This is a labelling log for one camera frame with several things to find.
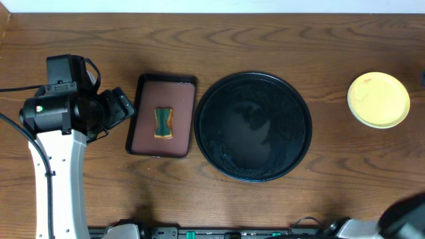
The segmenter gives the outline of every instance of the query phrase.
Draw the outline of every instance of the sponge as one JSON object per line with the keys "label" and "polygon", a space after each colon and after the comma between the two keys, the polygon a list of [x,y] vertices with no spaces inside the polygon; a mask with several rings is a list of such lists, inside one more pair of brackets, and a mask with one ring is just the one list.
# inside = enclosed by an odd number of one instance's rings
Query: sponge
{"label": "sponge", "polygon": [[155,119],[157,128],[154,137],[168,139],[173,137],[171,131],[171,118],[173,117],[173,109],[171,108],[156,108]]}

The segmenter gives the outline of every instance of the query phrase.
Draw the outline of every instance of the black object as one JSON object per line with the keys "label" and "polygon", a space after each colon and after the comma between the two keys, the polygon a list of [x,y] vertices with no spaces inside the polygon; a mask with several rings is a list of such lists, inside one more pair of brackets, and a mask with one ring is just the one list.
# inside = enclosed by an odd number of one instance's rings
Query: black object
{"label": "black object", "polygon": [[[261,229],[261,228],[176,228],[176,227],[154,227],[148,228],[144,224],[134,223],[139,228],[141,239],[206,239],[206,238],[221,238],[221,239],[266,239],[273,238],[279,235],[284,235],[286,238],[303,238],[303,236],[315,236],[306,238],[321,239],[320,228],[298,228],[297,234],[290,234],[288,229]],[[108,232],[107,228],[89,228],[91,239],[98,239],[105,236]]]}
{"label": "black object", "polygon": [[383,238],[425,239],[425,193],[393,204],[378,224]]}
{"label": "black object", "polygon": [[[117,87],[97,94],[100,73],[88,58],[70,54],[47,58],[48,85],[34,98],[25,101],[20,112],[24,128],[36,134],[62,130],[66,135],[75,129],[87,135],[88,142],[112,129],[135,110]],[[93,82],[87,73],[86,62],[98,73]]]}
{"label": "black object", "polygon": [[282,79],[261,72],[227,76],[207,90],[195,113],[195,137],[220,172],[247,182],[289,173],[307,153],[307,105]]}
{"label": "black object", "polygon": [[[134,98],[134,108],[136,111],[139,110],[140,107],[140,101],[141,101],[141,94],[143,92],[143,85],[148,80],[154,80],[154,81],[162,81],[162,82],[175,82],[175,83],[189,83],[195,86],[195,95],[196,95],[196,87],[197,87],[197,78],[194,76],[176,76],[176,75],[170,75],[170,74],[142,74],[139,77],[139,80],[137,82],[137,89],[135,92],[135,98]],[[137,114],[134,114],[133,117],[131,117],[130,120],[130,127],[128,129],[128,135],[127,135],[127,141],[126,141],[126,151],[129,154],[132,155],[141,155],[139,153],[133,152],[131,150],[131,146],[133,145],[133,138],[134,138],[134,131],[137,123]],[[188,151],[190,146],[191,138],[189,137],[189,144],[188,144]],[[172,155],[155,155],[159,157],[173,157]]]}

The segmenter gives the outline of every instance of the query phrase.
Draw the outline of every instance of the yellow plate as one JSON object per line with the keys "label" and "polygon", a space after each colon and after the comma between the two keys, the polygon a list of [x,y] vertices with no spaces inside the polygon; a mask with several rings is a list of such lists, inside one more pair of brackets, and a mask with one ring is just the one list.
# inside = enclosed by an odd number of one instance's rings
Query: yellow plate
{"label": "yellow plate", "polygon": [[406,88],[382,72],[359,76],[348,89],[348,106],[365,125],[386,129],[405,119],[410,109]]}

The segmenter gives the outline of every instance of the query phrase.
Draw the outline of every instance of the round black plate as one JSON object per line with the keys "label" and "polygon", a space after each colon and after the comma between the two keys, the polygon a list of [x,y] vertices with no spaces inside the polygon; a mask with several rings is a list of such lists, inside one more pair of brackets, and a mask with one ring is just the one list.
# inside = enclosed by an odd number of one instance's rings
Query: round black plate
{"label": "round black plate", "polygon": [[207,160],[241,181],[289,173],[311,142],[310,112],[282,79],[260,72],[227,76],[207,90],[195,113],[195,137]]}

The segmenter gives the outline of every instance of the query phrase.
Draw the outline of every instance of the wooden table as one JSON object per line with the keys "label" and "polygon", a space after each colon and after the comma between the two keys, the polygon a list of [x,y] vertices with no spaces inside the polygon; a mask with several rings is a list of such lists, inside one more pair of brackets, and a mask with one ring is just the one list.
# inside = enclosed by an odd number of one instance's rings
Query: wooden table
{"label": "wooden table", "polygon": [[[304,97],[313,139],[304,160],[269,183],[219,173],[192,137],[185,159],[128,155],[129,120],[91,144],[84,162],[87,221],[136,217],[150,225],[287,227],[304,216],[378,219],[425,189],[424,15],[12,14],[0,52],[0,88],[46,84],[47,56],[79,54],[102,73],[101,91],[134,99],[145,72],[195,75],[197,102],[222,77],[260,70]],[[373,129],[348,108],[347,89],[381,71],[408,89],[408,117]],[[18,121],[33,91],[0,94]],[[0,123],[0,238],[34,238],[35,180],[28,143]]]}

